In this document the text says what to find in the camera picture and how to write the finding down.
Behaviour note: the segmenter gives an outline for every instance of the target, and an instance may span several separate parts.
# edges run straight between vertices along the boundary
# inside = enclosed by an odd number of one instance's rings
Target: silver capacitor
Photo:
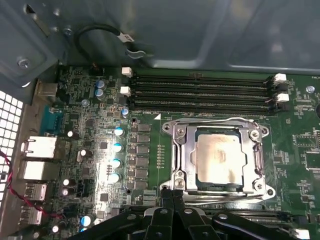
[[[123,118],[127,118],[129,116],[129,108],[127,106],[125,106],[124,108],[122,108],[121,110],[121,115]]]

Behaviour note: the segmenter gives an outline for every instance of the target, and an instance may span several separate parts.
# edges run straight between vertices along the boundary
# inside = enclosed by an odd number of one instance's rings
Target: capacitor
[[[125,135],[125,130],[123,130],[122,127],[117,126],[114,129],[114,135],[116,135],[117,137],[123,137]]]
[[[122,108],[121,114],[122,114],[122,117],[126,119],[129,116],[129,108],[127,106]]]
[[[121,153],[123,149],[124,149],[124,147],[123,147],[120,143],[118,143],[118,142],[116,142],[116,143],[113,145],[113,148],[112,148],[112,150],[113,150],[115,153]]]
[[[109,176],[109,182],[110,183],[117,183],[121,179],[120,173],[114,172]]]
[[[76,192],[76,190],[72,187],[64,187],[61,191],[62,196],[69,196]]]
[[[105,81],[103,81],[103,80],[98,80],[98,81],[96,81],[95,86],[96,86],[98,89],[102,89],[102,90],[105,90],[105,89],[106,89],[106,84],[105,84]]]
[[[94,92],[94,95],[96,96],[96,98],[100,101],[102,101],[103,99],[105,99],[106,95],[104,93],[104,91],[100,88],[96,89]]]
[[[60,221],[58,224],[56,224],[52,227],[52,232],[56,234],[66,228],[67,228],[67,223],[65,221]]]
[[[88,107],[90,105],[90,102],[88,99],[83,99],[81,101],[81,105],[82,105],[82,107]]]
[[[65,180],[63,180],[62,184],[63,186],[71,187],[71,186],[75,186],[77,184],[77,181],[75,179],[66,178]]]
[[[79,140],[80,139],[80,135],[75,131],[68,131],[68,133],[66,135],[69,138],[74,139],[74,140]]]
[[[41,238],[45,237],[46,235],[48,235],[48,229],[46,227],[43,227],[43,228],[35,231],[32,235],[32,238],[33,239],[41,239]]]
[[[92,156],[93,156],[93,153],[92,153],[92,151],[90,151],[90,150],[82,149],[81,152],[80,152],[80,155],[81,155],[82,157],[92,157]]]
[[[111,161],[111,165],[112,167],[114,167],[115,169],[119,168],[121,165],[122,165],[122,161],[118,158],[114,158],[112,161]]]
[[[82,226],[88,227],[94,222],[94,216],[92,216],[91,214],[85,215],[81,218],[80,222]]]

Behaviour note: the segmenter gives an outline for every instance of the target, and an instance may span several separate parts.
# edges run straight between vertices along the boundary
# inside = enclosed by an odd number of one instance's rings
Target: black wire
[[[74,45],[76,47],[76,49],[79,51],[79,53],[89,62],[93,63],[94,65],[94,61],[92,60],[92,58],[90,57],[89,53],[81,46],[80,44],[80,37],[87,32],[90,32],[92,30],[103,30],[103,31],[107,31],[109,33],[112,33],[116,36],[120,36],[121,32],[114,28],[113,26],[110,25],[106,25],[106,24],[93,24],[93,25],[88,25],[85,26],[81,29],[79,29],[75,34],[74,34]]]

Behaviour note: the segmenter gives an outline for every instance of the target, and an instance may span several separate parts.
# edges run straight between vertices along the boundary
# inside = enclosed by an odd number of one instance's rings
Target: surface-mount component
[[[138,125],[138,132],[150,132],[151,127],[149,124],[139,124]]]

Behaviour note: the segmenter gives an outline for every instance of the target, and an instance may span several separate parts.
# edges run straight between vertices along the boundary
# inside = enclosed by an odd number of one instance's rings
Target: black memory slot
[[[242,105],[264,105],[265,99],[255,99],[237,96],[206,96],[206,95],[167,95],[165,93],[138,94],[135,101],[140,102],[182,102],[194,104],[242,104]]]
[[[137,92],[167,92],[167,93],[186,93],[186,94],[228,94],[228,95],[258,95],[267,96],[267,91],[261,88],[248,88],[223,85],[171,85],[153,84],[136,86]]]
[[[234,78],[210,78],[210,77],[186,77],[186,76],[138,76],[137,83],[181,83],[181,84],[216,84],[237,85],[243,87],[265,87],[265,79],[234,79]]]
[[[248,115],[264,115],[268,113],[265,107],[252,106],[231,106],[231,105],[187,105],[180,103],[158,103],[158,102],[136,102],[133,106],[134,110],[149,110],[149,111],[168,111],[179,113],[213,113],[213,114],[248,114]]]

